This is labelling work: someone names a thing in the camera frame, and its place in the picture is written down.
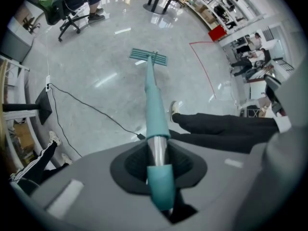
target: cardboard box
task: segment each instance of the cardboard box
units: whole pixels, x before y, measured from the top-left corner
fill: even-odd
[[[196,11],[199,12],[199,13],[202,13],[205,9],[206,9],[206,7],[203,4],[198,5],[196,7]]]
[[[201,13],[201,16],[203,18],[205,18],[205,20],[207,22],[209,22],[210,24],[215,22],[216,21],[216,18],[212,15],[212,13],[208,10],[204,10],[202,13]]]
[[[26,154],[33,151],[34,140],[31,136],[28,124],[27,123],[15,124],[14,129],[22,151]]]

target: red line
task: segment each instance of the red line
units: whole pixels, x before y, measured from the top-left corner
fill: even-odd
[[[205,74],[206,74],[206,77],[207,77],[207,79],[208,79],[208,82],[209,82],[210,85],[211,85],[212,91],[213,91],[213,93],[214,93],[214,97],[215,97],[215,99],[217,99],[216,94],[215,94],[215,92],[214,92],[214,88],[213,88],[213,86],[212,86],[212,82],[211,82],[211,80],[210,80],[210,78],[209,78],[209,76],[208,76],[208,74],[207,74],[207,71],[205,70],[205,68],[204,68],[204,66],[203,66],[203,64],[202,64],[202,62],[201,62],[199,56],[197,55],[196,51],[195,51],[195,50],[193,49],[193,47],[191,46],[192,44],[196,44],[196,43],[205,43],[205,42],[194,42],[194,43],[189,43],[189,45],[190,45],[190,47],[192,48],[193,52],[195,53],[196,57],[198,58],[198,60],[199,60],[199,62],[200,62],[200,64],[201,64],[201,66],[202,66],[202,68],[203,68],[203,70],[204,70],[204,72],[205,72]]]
[[[199,42],[192,42],[189,44],[199,44],[199,43],[214,43],[213,41],[199,41]]]

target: polished floor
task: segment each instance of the polished floor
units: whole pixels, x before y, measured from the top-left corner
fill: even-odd
[[[81,33],[71,27],[61,43],[62,23],[48,26],[43,16],[42,27],[23,62],[31,69],[30,100],[34,102],[44,88],[49,68],[54,85],[112,116],[126,129],[145,135],[146,63],[138,64],[128,57],[132,48],[138,48],[168,57],[167,67],[155,66],[166,112],[170,103],[178,100],[183,114],[236,115],[238,91],[230,78],[229,63],[223,49],[211,42],[206,26],[188,8],[171,3],[167,15],[157,15],[142,7],[146,2],[102,0],[106,19],[91,25],[87,19],[81,20]],[[79,12],[88,13],[88,6]],[[53,91],[60,124],[82,156],[137,140],[107,117]],[[48,95],[54,111],[51,92]],[[169,127],[184,132],[177,124],[169,122]],[[56,161],[61,163],[61,152],[79,159],[65,140],[55,111],[43,126],[37,124],[37,129],[43,145],[48,142],[49,130],[62,139]]]

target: mop head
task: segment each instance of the mop head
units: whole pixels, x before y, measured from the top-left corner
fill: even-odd
[[[139,49],[132,49],[129,57],[133,59],[147,61],[149,56],[151,56],[153,64],[167,66],[168,58],[160,54],[157,54],[155,56],[155,52],[143,51]]]

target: black table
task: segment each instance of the black table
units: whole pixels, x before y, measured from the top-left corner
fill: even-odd
[[[157,14],[166,14],[167,13],[167,8],[169,6],[169,4],[171,3],[172,0],[168,0],[167,4],[165,5],[165,7],[160,7],[158,6],[158,2],[159,0],[155,0],[153,5],[151,4],[152,0],[149,0],[148,3],[144,4],[143,7],[153,13],[157,13]]]

